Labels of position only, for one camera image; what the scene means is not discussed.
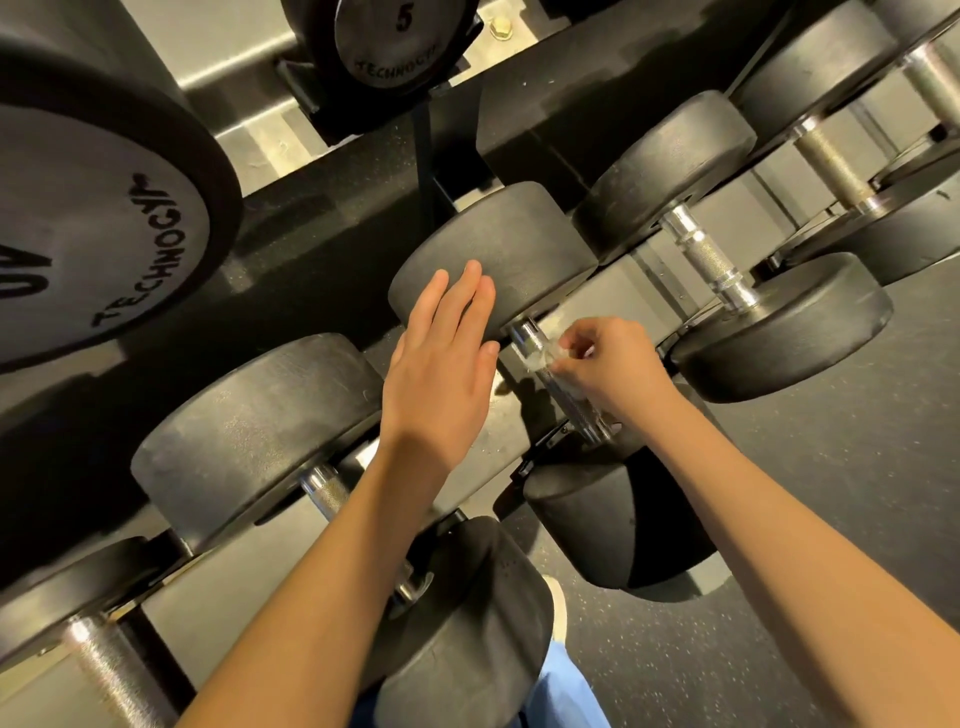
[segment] printed number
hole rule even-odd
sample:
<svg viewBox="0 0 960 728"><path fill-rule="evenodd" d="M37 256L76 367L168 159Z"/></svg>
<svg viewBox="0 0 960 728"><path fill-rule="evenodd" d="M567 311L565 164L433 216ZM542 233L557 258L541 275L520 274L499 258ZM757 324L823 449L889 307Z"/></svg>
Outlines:
<svg viewBox="0 0 960 728"><path fill-rule="evenodd" d="M53 261L36 253L18 251L6 245L0 245L0 269L3 268L49 268ZM50 281L44 276L31 273L0 273L0 299L17 299L33 296L44 291Z"/></svg>
<svg viewBox="0 0 960 728"><path fill-rule="evenodd" d="M406 33L410 30L410 26L414 22L414 16L410 14L413 9L413 3L404 3L400 6L400 12L396 14L396 30L399 33Z"/></svg>

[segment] person's right arm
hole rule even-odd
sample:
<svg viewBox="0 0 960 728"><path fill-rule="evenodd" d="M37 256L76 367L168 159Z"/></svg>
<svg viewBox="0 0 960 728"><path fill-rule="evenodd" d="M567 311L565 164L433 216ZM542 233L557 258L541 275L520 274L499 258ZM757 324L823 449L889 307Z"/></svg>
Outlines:
<svg viewBox="0 0 960 728"><path fill-rule="evenodd" d="M960 726L960 635L734 447L640 324L584 319L560 346L571 358L554 372L644 437L826 708L863 726Z"/></svg>

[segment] blue pants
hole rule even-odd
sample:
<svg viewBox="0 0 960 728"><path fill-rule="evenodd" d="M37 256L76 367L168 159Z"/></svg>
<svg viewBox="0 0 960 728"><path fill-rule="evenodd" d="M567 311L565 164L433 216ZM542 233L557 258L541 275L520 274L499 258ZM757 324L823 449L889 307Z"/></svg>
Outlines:
<svg viewBox="0 0 960 728"><path fill-rule="evenodd" d="M358 702L350 728L375 728L374 706L375 698ZM566 648L554 642L547 650L540 679L520 715L507 728L610 728L610 723Z"/></svg>

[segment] person's left arm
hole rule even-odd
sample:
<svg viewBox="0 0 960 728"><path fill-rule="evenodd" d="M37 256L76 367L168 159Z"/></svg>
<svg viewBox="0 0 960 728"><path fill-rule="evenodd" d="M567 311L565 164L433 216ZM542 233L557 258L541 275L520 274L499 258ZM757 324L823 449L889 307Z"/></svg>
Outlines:
<svg viewBox="0 0 960 728"><path fill-rule="evenodd" d="M400 563L487 417L499 352L483 344L493 281L472 261L448 283L443 271L430 281L394 352L370 467L180 728L347 725Z"/></svg>

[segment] forearm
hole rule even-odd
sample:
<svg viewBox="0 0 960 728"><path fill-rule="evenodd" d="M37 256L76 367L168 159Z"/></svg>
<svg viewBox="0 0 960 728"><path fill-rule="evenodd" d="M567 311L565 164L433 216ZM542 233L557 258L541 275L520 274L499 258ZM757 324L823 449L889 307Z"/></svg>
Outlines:
<svg viewBox="0 0 960 728"><path fill-rule="evenodd" d="M184 728L340 728L400 563L445 474L381 451L347 505L250 624Z"/></svg>
<svg viewBox="0 0 960 728"><path fill-rule="evenodd" d="M960 637L683 397L631 418L818 697L862 725L960 724Z"/></svg>

